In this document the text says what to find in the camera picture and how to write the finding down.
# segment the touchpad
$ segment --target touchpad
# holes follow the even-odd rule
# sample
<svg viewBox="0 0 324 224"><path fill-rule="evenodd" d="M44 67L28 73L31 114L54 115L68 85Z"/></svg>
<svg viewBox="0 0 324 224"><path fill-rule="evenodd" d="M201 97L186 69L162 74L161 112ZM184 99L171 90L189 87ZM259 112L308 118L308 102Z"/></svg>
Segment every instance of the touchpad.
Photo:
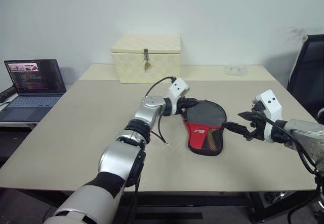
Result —
<svg viewBox="0 0 324 224"><path fill-rule="evenodd" d="M6 121L25 121L35 111L35 108L13 109L5 118Z"/></svg>

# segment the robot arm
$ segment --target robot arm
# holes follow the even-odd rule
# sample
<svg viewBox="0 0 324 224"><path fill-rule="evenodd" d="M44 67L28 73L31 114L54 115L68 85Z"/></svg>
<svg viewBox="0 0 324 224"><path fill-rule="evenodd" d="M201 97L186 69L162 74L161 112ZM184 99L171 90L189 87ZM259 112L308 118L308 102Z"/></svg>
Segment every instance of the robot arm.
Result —
<svg viewBox="0 0 324 224"><path fill-rule="evenodd" d="M283 121L282 106L271 90L257 95L253 104L252 111L238 114L245 120L251 121L251 126L256 128L253 132L233 122L224 123L223 126L232 132L242 134L248 141L256 138L271 143L283 143L296 151L301 147L300 150L310 157L317 170L324 174L324 125L296 119ZM281 129L291 134L300 145L296 145L296 142Z"/></svg>
<svg viewBox="0 0 324 224"><path fill-rule="evenodd" d="M184 98L188 91L188 85L176 79L167 98L145 97L125 129L104 151L97 177L76 190L45 224L111 223L124 188L139 180L156 118L197 104L193 98Z"/></svg>

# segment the table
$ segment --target table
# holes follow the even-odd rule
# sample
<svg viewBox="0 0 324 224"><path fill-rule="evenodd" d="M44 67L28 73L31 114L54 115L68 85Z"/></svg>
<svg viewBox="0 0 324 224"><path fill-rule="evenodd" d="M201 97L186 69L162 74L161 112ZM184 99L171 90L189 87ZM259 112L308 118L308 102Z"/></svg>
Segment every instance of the table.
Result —
<svg viewBox="0 0 324 224"><path fill-rule="evenodd" d="M237 113L250 110L257 94L272 89L282 104L283 119L314 122L311 115L262 66L249 66L249 71L258 70L255 77L248 74L249 78L212 77L221 74L221 66L191 67L181 69L187 71L183 78L190 78L187 80L190 86L187 96L220 104L229 121L249 125ZM104 76L102 68L108 71L108 76ZM209 76L194 77L193 71L199 69L202 75L209 71ZM112 65L92 65L0 169L0 187L74 191L93 179L102 152L126 126L149 88L146 84L120 84L114 80L115 76ZM151 94L163 96L167 87L159 85ZM163 118L161 130L169 144L151 136L139 191L315 189L314 178L304 168L297 153L281 144L257 140L248 142L241 135L225 130L223 152L208 157L189 150L187 132L179 116Z"/></svg>

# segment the black device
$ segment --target black device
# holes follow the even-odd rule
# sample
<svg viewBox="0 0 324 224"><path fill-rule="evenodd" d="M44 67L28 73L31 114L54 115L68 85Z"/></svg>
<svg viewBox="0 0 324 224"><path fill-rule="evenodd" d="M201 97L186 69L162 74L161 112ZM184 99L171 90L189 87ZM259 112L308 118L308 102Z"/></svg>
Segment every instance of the black device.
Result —
<svg viewBox="0 0 324 224"><path fill-rule="evenodd" d="M56 59L11 60L5 66L18 96L0 111L2 122L39 122L66 92Z"/></svg>
<svg viewBox="0 0 324 224"><path fill-rule="evenodd" d="M16 87L12 86L0 93L0 103L5 102L5 100L11 95L16 93Z"/></svg>

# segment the woven storage box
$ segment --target woven storage box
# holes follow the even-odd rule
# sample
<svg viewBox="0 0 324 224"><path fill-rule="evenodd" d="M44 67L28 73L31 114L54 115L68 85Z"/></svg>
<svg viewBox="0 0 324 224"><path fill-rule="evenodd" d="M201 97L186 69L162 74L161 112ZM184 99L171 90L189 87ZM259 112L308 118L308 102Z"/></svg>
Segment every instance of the woven storage box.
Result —
<svg viewBox="0 0 324 224"><path fill-rule="evenodd" d="M167 76L179 77L178 35L124 35L110 50L121 83L152 84Z"/></svg>

